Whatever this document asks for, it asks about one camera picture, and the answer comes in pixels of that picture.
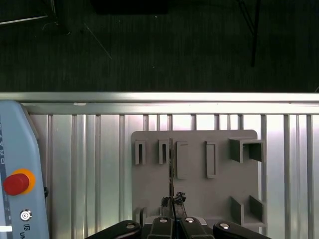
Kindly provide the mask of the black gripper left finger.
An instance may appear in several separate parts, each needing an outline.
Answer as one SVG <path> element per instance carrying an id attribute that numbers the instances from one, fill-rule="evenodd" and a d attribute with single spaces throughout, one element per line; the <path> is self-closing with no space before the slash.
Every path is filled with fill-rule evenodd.
<path id="1" fill-rule="evenodd" d="M 157 216 L 150 224 L 143 226 L 132 220 L 121 221 L 109 228 L 101 230 L 89 239 L 171 239 L 173 238 L 174 217 L 170 197 L 161 200 L 161 209 L 166 210 Z"/>

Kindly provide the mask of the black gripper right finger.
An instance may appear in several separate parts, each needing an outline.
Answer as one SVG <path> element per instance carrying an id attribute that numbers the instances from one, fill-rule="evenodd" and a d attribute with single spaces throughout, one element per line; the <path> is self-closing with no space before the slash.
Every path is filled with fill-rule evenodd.
<path id="1" fill-rule="evenodd" d="M 266 239 L 267 236 L 238 224 L 218 221 L 213 227 L 202 223 L 200 219 L 188 216 L 184 202 L 184 192 L 177 192 L 174 197 L 175 237 L 177 239 Z"/>

